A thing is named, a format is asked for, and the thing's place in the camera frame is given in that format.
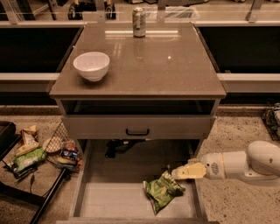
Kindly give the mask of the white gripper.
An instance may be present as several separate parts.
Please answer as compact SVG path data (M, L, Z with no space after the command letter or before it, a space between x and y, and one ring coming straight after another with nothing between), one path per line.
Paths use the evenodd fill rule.
M223 157L221 153L209 153L198 159L189 159L187 164L181 165L171 171L176 180L181 179L207 179L221 180L226 177Z

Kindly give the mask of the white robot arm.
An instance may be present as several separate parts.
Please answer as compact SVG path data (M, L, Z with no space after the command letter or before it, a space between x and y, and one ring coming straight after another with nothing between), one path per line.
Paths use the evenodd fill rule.
M254 186L280 185L280 148L265 141L252 142L246 151L208 153L171 172L174 179L238 179Z

